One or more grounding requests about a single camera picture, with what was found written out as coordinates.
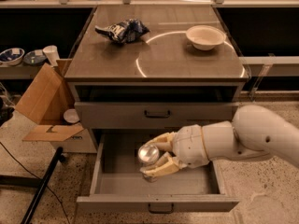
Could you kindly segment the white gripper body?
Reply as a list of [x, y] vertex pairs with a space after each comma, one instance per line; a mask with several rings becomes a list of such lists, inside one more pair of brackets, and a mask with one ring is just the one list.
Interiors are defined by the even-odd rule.
[[209, 163], [206, 155], [202, 127], [199, 125], [182, 127], [172, 141], [173, 153], [189, 168], [205, 166]]

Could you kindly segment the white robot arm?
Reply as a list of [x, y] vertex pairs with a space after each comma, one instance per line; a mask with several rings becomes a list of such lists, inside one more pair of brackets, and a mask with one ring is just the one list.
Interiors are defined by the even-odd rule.
[[138, 150], [140, 172], [149, 178], [214, 160], [263, 161], [273, 156], [299, 167], [299, 129], [258, 105], [238, 108], [230, 121], [163, 133]]

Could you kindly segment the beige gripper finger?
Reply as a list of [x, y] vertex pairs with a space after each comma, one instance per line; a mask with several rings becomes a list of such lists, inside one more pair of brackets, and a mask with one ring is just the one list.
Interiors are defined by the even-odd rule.
[[172, 156], [169, 152], [165, 152], [161, 157], [143, 155], [139, 159], [144, 164], [140, 172], [148, 177], [171, 175], [187, 167], [178, 157]]
[[171, 152], [173, 150], [173, 139], [175, 133], [163, 133], [149, 140], [147, 145], [155, 145], [161, 151]]

